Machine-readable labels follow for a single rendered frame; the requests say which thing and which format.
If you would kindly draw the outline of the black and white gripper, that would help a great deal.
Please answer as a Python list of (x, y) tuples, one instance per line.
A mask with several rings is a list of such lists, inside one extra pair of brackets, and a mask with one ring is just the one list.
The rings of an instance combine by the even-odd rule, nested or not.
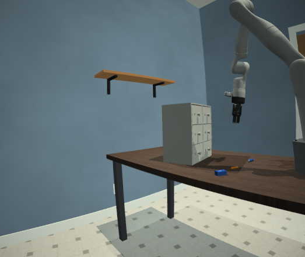
[(242, 108), (241, 104), (242, 103), (244, 104), (244, 102), (245, 102), (245, 98), (235, 97), (235, 96), (232, 97), (232, 103), (235, 103), (235, 104), (233, 104), (233, 111), (232, 111), (233, 123), (239, 123), (240, 122), (241, 108)]

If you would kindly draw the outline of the blue rectangular block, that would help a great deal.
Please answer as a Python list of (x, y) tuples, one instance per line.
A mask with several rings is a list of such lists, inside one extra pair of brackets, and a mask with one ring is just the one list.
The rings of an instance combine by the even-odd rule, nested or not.
[(222, 176), (222, 175), (227, 175), (227, 171), (222, 169), (222, 170), (217, 170), (215, 171), (216, 176)]

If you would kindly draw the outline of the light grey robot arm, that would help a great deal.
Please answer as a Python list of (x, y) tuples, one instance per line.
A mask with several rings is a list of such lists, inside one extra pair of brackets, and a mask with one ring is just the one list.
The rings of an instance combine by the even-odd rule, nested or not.
[(268, 50), (289, 67), (290, 81), (296, 96), (302, 136), (303, 141), (305, 141), (305, 57), (294, 48), (277, 27), (253, 14), (254, 6), (250, 0), (233, 1), (229, 6), (229, 12), (235, 20), (241, 23), (235, 42), (231, 71), (243, 76), (235, 78), (232, 93), (225, 92), (224, 95), (245, 98), (246, 78), (250, 66), (247, 62), (238, 62), (238, 60), (247, 57), (248, 37), (251, 32)]

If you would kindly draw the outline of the grey small chest of drawers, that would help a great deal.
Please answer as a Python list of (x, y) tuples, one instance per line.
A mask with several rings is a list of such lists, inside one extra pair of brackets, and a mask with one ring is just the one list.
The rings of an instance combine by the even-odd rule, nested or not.
[[(163, 162), (194, 165), (204, 160), (204, 140), (198, 143), (203, 144), (203, 159), (192, 164), (192, 125), (211, 124), (211, 155), (212, 155), (212, 122), (192, 123), (192, 105), (205, 106), (197, 103), (179, 103), (162, 105), (162, 129), (163, 129)], [(211, 156), (210, 155), (210, 156)], [(208, 157), (210, 157), (208, 156)]]

